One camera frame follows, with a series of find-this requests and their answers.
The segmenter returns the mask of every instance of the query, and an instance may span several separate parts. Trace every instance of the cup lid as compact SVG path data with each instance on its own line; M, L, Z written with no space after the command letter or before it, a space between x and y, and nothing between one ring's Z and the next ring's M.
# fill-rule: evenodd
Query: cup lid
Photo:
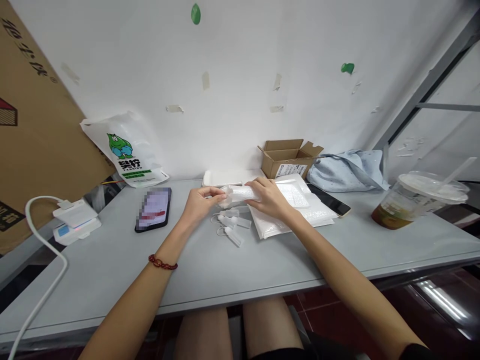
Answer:
M439 187L442 176L423 171L410 171L398 177L398 182L407 190L438 200L445 204L463 204L469 198L469 188L458 181Z

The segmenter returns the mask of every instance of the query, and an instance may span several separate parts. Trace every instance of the straw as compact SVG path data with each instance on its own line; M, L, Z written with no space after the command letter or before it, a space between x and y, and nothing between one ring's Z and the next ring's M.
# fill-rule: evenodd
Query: straw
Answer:
M456 168L449 176L445 178L440 184L438 184L438 187L436 190L440 190L443 188L445 185L447 185L449 182L451 182L454 178L456 178L462 171L464 171L466 168L468 168L477 158L475 156L469 157L467 160L463 162L462 165ZM413 211L414 213L419 213L422 210L422 207L429 201L430 199L428 197L424 198L418 205L416 206L415 210Z
M476 157L469 157L465 162L457 167L457 169L450 174L445 180L443 180L439 185L438 188L441 189L444 185L448 184L451 182L454 178L457 177L458 174L460 174L462 171L464 171L466 168L468 168L475 160L477 160Z

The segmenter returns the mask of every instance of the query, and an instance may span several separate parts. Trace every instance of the small cardboard box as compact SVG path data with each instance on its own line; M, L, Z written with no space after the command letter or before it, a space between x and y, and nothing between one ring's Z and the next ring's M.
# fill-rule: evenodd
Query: small cardboard box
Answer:
M258 147L263 153L261 170L269 179L289 174L300 174L303 179L307 176L310 166L324 149L314 146L307 141L302 146L303 139L295 140L268 140L265 148Z

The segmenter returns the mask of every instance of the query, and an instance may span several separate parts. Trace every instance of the smartphone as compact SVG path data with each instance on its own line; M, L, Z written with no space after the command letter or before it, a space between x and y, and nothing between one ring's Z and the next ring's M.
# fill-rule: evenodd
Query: smartphone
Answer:
M172 189L170 187L151 188L147 192L136 218L135 231L143 233L167 225L171 198Z
M337 200L332 195L326 193L322 189L319 189L315 185L312 185L311 183L308 183L307 186L310 189L310 191L312 193L314 193L321 200L322 203L327 205L339 217L343 218L352 209L350 206L344 204L340 200Z

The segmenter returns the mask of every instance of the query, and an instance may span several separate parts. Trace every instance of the green leaf sticker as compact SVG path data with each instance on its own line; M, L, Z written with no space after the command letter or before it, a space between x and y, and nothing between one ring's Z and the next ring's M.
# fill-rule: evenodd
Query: green leaf sticker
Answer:
M352 73L354 72L354 68L355 68L355 64L352 64L352 63L344 63L344 64L341 66L340 71L341 71L342 73L349 73L350 75L352 75Z
M191 7L191 21L195 25L200 23L200 8L196 3Z

